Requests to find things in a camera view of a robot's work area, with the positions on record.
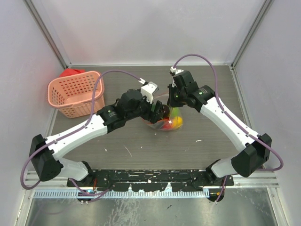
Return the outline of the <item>red yellow toy mango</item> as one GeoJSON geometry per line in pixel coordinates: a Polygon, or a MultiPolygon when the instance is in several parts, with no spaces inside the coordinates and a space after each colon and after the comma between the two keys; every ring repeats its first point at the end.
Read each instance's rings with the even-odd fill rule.
{"type": "Polygon", "coordinates": [[[159,127],[160,130],[173,130],[174,129],[174,124],[171,120],[164,119],[164,120],[161,120],[160,123],[161,123],[160,127],[159,127]]]}

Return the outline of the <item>light green toy apple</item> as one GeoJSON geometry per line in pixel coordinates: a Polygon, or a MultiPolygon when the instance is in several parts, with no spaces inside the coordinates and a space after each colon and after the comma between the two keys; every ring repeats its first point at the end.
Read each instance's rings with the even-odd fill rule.
{"type": "Polygon", "coordinates": [[[175,118],[175,117],[181,117],[181,112],[180,112],[180,108],[178,107],[170,107],[170,114],[169,117],[170,118],[175,118]]]}

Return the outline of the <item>clear zip top bag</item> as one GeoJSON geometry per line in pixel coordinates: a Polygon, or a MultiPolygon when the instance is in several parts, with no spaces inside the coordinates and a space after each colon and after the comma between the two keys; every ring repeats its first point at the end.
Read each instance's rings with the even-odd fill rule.
{"type": "MultiPolygon", "coordinates": [[[[153,99],[152,109],[155,108],[157,101],[160,101],[163,104],[166,104],[168,101],[168,92],[156,95],[153,99]]],[[[160,118],[156,123],[150,123],[143,119],[143,122],[155,130],[161,131],[171,131],[180,129],[183,125],[183,118],[179,108],[167,107],[167,114],[160,118]]]]}

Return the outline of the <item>yellow toy pear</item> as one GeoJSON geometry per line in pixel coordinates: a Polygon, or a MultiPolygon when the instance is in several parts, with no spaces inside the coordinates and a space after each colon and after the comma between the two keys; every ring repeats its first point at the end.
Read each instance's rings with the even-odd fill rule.
{"type": "Polygon", "coordinates": [[[182,120],[182,117],[180,116],[176,116],[172,119],[172,125],[174,128],[176,127],[181,127],[183,124],[183,120],[182,120]]]}

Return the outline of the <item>pink plastic basket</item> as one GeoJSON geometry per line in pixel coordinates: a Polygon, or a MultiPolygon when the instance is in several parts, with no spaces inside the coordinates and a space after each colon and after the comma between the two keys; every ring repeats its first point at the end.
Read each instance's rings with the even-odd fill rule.
{"type": "Polygon", "coordinates": [[[92,94],[96,88],[96,113],[105,106],[103,79],[96,83],[100,76],[96,71],[88,71],[52,80],[48,84],[48,103],[67,118],[89,115],[92,110],[92,94]]]}

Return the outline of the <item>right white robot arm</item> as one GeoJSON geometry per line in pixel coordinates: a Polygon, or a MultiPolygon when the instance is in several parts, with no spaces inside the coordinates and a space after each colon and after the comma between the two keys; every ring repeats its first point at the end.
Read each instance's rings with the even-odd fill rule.
{"type": "Polygon", "coordinates": [[[259,169],[270,155],[271,137],[259,135],[245,125],[207,85],[199,87],[189,71],[170,69],[173,83],[168,85],[171,107],[187,105],[210,119],[233,143],[238,154],[218,159],[206,168],[207,182],[218,185],[224,176],[239,174],[245,178],[259,169]]]}

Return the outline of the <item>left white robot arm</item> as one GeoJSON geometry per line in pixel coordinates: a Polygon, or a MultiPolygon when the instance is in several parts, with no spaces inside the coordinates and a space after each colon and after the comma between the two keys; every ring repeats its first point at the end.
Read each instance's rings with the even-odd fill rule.
{"type": "Polygon", "coordinates": [[[141,117],[156,123],[163,116],[163,104],[148,102],[139,90],[130,89],[112,105],[103,107],[87,121],[59,134],[44,138],[37,135],[32,140],[31,162],[41,182],[55,177],[77,180],[83,186],[94,182],[93,171],[84,161],[71,161],[64,156],[83,143],[104,136],[141,117]]]}

